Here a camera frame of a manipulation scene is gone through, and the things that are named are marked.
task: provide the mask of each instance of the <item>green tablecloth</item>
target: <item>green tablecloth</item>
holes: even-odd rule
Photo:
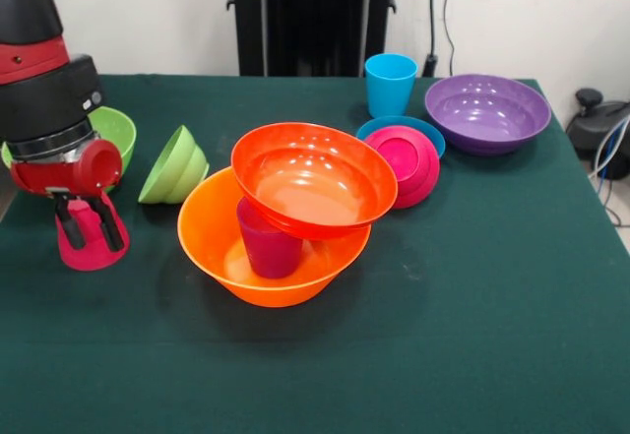
[[[363,82],[103,80],[138,126],[112,194],[132,247],[73,273],[51,204],[15,201],[0,223],[0,432],[630,432],[630,260],[556,121],[512,155],[448,150],[425,203],[381,219],[317,298],[270,310],[188,262],[178,207],[136,197],[179,124],[218,170],[261,124],[353,132]]]

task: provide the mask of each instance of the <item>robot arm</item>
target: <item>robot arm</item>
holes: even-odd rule
[[[121,174],[118,150],[101,140],[88,114],[102,103],[94,61],[70,58],[53,0],[0,0],[0,137],[13,156],[11,174],[25,190],[55,198],[68,240],[81,248],[67,212],[82,199],[98,213],[112,251],[122,246],[105,187]]]

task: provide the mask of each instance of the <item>white wall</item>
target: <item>white wall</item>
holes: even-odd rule
[[[57,0],[71,50],[102,72],[238,74],[234,11],[225,0]],[[388,51],[422,62],[427,0],[397,0]],[[436,0],[441,13],[442,0]],[[561,120],[581,86],[630,96],[630,0],[451,0],[456,73],[540,80]],[[438,19],[438,74],[448,45]]]
[[[428,0],[396,0],[388,51],[423,62],[429,49]],[[442,0],[435,0],[439,75],[449,46]],[[536,78],[558,118],[577,109],[574,92],[600,89],[630,99],[630,0],[450,0],[447,19],[456,46],[455,73]]]
[[[238,75],[225,0],[55,0],[68,48],[102,73]]]

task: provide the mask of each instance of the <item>blue cup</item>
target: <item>blue cup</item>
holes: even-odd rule
[[[405,114],[417,65],[398,53],[381,53],[365,62],[367,107],[372,117]]]
[[[373,132],[389,126],[407,126],[421,132],[431,141],[440,158],[446,151],[446,142],[440,131],[428,122],[409,116],[383,116],[367,121],[356,131],[356,138],[364,141]]]

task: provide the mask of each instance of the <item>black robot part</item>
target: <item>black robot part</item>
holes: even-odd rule
[[[0,43],[40,43],[62,33],[53,0],[0,0]]]
[[[0,136],[12,151],[20,152],[21,159],[31,154],[41,157],[41,138],[85,121],[102,104],[102,98],[92,57],[73,58],[56,70],[0,87]],[[64,149],[62,143],[57,146]],[[49,155],[65,152],[58,147]]]

